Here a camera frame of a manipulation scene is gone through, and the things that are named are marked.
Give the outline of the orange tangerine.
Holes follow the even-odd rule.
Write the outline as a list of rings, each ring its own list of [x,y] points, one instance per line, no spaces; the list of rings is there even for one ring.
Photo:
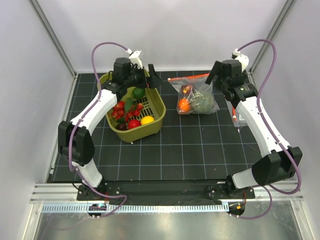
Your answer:
[[[179,101],[178,101],[178,110],[181,112],[181,113],[187,113],[189,112],[191,109],[191,106],[190,106],[190,103],[188,101],[188,99],[186,98],[181,98]]]

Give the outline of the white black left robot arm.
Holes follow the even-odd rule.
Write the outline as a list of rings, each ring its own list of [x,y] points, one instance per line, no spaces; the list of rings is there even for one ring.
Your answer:
[[[139,68],[130,58],[117,58],[106,80],[97,81],[98,92],[93,100],[71,121],[63,120],[58,125],[58,152],[68,161],[70,171],[77,171],[94,200],[101,200],[106,195],[105,179],[94,161],[92,134],[95,128],[129,88],[152,89],[160,83],[153,64],[145,69]]]

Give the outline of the clear zip bag orange zipper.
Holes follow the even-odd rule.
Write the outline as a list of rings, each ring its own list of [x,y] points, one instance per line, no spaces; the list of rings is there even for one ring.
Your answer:
[[[179,115],[210,115],[220,110],[213,83],[206,83],[208,76],[206,73],[167,79],[178,93],[176,110]]]

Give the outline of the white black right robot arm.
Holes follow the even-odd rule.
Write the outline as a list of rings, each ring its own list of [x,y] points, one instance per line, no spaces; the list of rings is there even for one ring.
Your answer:
[[[251,168],[226,177],[225,192],[230,198],[237,198],[250,187],[271,187],[294,175],[301,178],[298,165],[303,153],[298,146],[292,147],[272,123],[260,93],[247,81],[247,64],[246,59],[234,57],[216,61],[209,73],[168,79],[177,92],[187,95],[190,104],[196,102],[196,92],[206,88],[221,91],[226,101],[244,118],[255,138],[261,159]]]

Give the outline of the dark red apple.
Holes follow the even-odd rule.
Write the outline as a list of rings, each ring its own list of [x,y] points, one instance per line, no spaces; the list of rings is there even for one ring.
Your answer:
[[[180,90],[183,97],[187,98],[193,93],[193,86],[191,84],[185,84],[181,86]]]

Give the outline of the olive green plastic basket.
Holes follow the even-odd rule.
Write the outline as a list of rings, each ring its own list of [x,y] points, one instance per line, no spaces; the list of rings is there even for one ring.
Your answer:
[[[145,76],[149,77],[148,71],[147,70],[144,70],[144,71],[145,71]],[[133,98],[132,91],[134,88],[137,88],[136,86],[127,87],[124,85],[120,85],[118,83],[113,82],[111,78],[112,78],[112,71],[102,75],[99,78],[101,87],[107,90],[116,90],[116,97],[118,102],[125,101],[127,98]],[[143,110],[141,112],[141,115],[137,117],[136,120],[140,121],[145,116],[152,116],[154,117],[153,122],[145,125],[141,125],[133,129],[127,128],[127,130],[125,131],[120,131],[116,129],[116,126],[117,124],[119,124],[119,122],[117,122],[111,116],[112,109],[113,107],[116,106],[118,102],[115,103],[111,107],[111,110],[109,110],[106,113],[106,119],[109,127],[111,128],[111,130],[113,130],[117,134],[117,136],[123,142],[126,142],[126,143],[131,143],[141,138],[158,133],[162,127],[163,119],[166,114],[166,106],[157,88],[148,88],[148,87],[138,87],[138,88],[145,89],[145,96],[140,99],[136,99],[136,100],[140,100],[143,103]]]

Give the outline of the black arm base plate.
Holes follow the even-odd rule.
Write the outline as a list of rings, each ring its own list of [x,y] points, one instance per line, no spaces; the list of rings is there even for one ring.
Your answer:
[[[255,198],[252,188],[229,190],[223,179],[104,181],[97,190],[127,196],[128,205],[174,205],[209,200]]]

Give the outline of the netted green melon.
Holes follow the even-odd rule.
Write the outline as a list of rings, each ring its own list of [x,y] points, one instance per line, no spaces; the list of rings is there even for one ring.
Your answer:
[[[212,92],[197,91],[190,98],[190,106],[193,114],[202,115],[213,114],[219,109]]]

